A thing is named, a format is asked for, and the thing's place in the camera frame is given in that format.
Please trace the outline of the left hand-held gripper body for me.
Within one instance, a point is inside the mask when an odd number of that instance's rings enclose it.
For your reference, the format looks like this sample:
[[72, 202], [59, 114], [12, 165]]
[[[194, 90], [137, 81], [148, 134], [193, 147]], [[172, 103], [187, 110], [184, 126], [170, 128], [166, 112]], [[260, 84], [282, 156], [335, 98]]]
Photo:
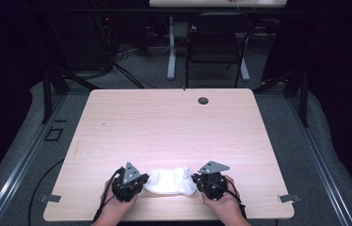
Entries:
[[140, 192], [143, 182], [139, 182], [138, 178], [142, 174], [130, 162], [125, 167], [121, 167], [119, 176], [114, 179], [112, 191], [116, 198], [121, 202], [129, 202], [136, 194]]

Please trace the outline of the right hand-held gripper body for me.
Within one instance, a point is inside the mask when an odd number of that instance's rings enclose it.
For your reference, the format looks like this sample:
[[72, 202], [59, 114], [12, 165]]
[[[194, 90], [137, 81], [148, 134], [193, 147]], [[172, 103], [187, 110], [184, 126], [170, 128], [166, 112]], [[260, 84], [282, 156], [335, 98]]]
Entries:
[[222, 198], [228, 190], [228, 186], [226, 178], [221, 172], [229, 169], [229, 166], [215, 161], [207, 162], [197, 172], [200, 175], [200, 180], [195, 183], [200, 184], [200, 192], [213, 201]]

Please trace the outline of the person's left hand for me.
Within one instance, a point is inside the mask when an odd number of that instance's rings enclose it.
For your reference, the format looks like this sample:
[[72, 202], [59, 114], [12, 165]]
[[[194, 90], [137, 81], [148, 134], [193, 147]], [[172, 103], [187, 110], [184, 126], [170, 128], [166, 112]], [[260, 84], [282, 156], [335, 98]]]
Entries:
[[109, 182], [105, 183], [104, 194], [104, 206], [102, 207], [101, 215], [114, 215], [124, 217], [126, 213], [131, 210], [137, 201], [137, 195], [135, 195], [129, 202], [119, 201], [112, 191], [112, 185]]

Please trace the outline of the person's right hand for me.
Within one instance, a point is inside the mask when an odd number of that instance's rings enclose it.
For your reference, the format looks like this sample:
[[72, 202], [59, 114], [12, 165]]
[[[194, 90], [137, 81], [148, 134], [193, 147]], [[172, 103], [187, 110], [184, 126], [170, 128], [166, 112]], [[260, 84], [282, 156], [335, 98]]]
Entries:
[[240, 210], [239, 201], [230, 193], [225, 194], [217, 201], [208, 199], [204, 193], [201, 194], [201, 197], [203, 203], [213, 210], [221, 222], [222, 219], [228, 216], [243, 216]]

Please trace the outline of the white desk leg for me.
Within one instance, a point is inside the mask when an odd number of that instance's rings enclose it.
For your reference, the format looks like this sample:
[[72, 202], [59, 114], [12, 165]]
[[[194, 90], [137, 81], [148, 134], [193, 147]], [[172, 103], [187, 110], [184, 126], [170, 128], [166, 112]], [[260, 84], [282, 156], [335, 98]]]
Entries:
[[250, 80], [250, 77], [249, 77], [249, 73], [248, 73], [247, 63], [244, 59], [242, 59], [240, 72], [241, 72], [242, 80], [245, 82], [248, 82]]
[[168, 57], [168, 80], [175, 78], [176, 69], [176, 51], [175, 51], [175, 36], [174, 36], [174, 19], [169, 18], [169, 57]]

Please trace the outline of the black folding chair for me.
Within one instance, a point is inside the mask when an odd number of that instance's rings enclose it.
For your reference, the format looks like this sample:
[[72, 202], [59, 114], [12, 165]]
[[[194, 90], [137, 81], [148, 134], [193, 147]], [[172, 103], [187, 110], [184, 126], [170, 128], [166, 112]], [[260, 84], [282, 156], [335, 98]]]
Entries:
[[184, 85], [189, 87], [191, 63], [235, 64], [233, 86], [236, 88], [253, 30], [252, 19], [240, 12], [203, 12], [194, 16], [187, 24]]

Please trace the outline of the dark computer tower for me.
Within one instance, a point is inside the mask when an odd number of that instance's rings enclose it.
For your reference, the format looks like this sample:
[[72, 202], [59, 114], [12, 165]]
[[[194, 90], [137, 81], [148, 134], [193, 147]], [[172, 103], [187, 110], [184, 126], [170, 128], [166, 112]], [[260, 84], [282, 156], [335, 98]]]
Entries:
[[71, 70], [101, 71], [111, 67], [92, 16], [56, 15], [52, 25]]

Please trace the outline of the white background desk top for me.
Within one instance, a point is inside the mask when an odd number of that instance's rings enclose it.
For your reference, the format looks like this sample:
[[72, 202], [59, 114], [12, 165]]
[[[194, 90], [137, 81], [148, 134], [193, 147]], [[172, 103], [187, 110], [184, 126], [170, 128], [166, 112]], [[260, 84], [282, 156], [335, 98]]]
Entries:
[[287, 0], [149, 0], [159, 8], [284, 8]]

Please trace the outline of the grey metal table bracket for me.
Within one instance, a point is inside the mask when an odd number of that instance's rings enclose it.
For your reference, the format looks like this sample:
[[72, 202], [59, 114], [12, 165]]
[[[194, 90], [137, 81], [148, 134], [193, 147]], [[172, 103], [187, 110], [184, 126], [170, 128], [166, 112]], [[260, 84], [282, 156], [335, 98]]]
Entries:
[[278, 196], [278, 199], [282, 203], [286, 203], [286, 202], [295, 203], [301, 200], [300, 196], [297, 194], [286, 194], [286, 195]]
[[44, 202], [44, 203], [48, 203], [48, 202], [59, 202], [61, 199], [60, 196], [57, 196], [57, 195], [42, 195], [40, 198], [39, 198], [39, 201], [40, 202]]

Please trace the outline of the aluminium floor rail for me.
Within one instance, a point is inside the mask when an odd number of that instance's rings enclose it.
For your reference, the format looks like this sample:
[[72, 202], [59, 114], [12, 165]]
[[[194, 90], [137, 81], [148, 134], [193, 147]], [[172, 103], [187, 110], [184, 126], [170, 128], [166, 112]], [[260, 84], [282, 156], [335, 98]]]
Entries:
[[298, 103], [295, 99], [290, 98], [286, 99], [286, 103], [289, 105], [299, 130], [301, 131], [309, 146], [309, 156], [315, 167], [317, 175], [322, 182], [323, 188], [328, 195], [328, 199], [334, 209], [334, 212], [340, 221], [340, 224], [342, 226], [352, 226], [352, 215], [346, 206], [340, 189], [337, 187], [332, 175], [330, 174], [328, 165], [320, 152], [317, 142], [312, 135], [311, 128], [306, 126], [299, 116]]
[[55, 98], [52, 117], [42, 124], [36, 100], [0, 164], [0, 226], [56, 226], [43, 218], [70, 143], [75, 116], [66, 113], [69, 98]]

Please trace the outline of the black frame post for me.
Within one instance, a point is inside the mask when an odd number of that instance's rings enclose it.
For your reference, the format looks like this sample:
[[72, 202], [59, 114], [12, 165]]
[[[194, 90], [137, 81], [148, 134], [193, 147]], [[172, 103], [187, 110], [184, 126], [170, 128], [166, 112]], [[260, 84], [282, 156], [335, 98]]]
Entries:
[[48, 122], [52, 115], [52, 93], [51, 93], [51, 81], [50, 74], [48, 71], [45, 72], [43, 76], [43, 104], [44, 104], [44, 113], [42, 124]]
[[307, 102], [308, 102], [308, 75], [302, 71], [301, 88], [300, 88], [300, 103], [299, 103], [299, 118], [305, 127], [308, 127], [307, 122]]

